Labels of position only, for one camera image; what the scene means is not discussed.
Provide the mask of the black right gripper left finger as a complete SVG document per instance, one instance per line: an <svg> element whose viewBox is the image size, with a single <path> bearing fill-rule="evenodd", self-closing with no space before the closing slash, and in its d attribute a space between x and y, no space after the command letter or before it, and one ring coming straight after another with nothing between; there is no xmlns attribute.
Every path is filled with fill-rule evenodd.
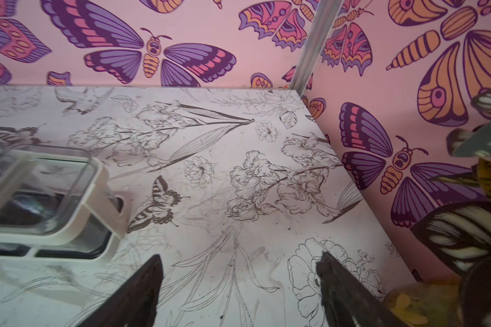
<svg viewBox="0 0 491 327"><path fill-rule="evenodd" d="M81 326L153 326L164 279L162 259L152 256Z"/></svg>

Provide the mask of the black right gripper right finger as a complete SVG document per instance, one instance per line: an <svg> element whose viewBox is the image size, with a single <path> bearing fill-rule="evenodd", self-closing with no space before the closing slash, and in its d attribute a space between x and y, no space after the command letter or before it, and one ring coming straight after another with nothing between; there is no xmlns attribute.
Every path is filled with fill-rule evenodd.
<svg viewBox="0 0 491 327"><path fill-rule="evenodd" d="M405 326L329 252L316 263L321 304L330 326Z"/></svg>

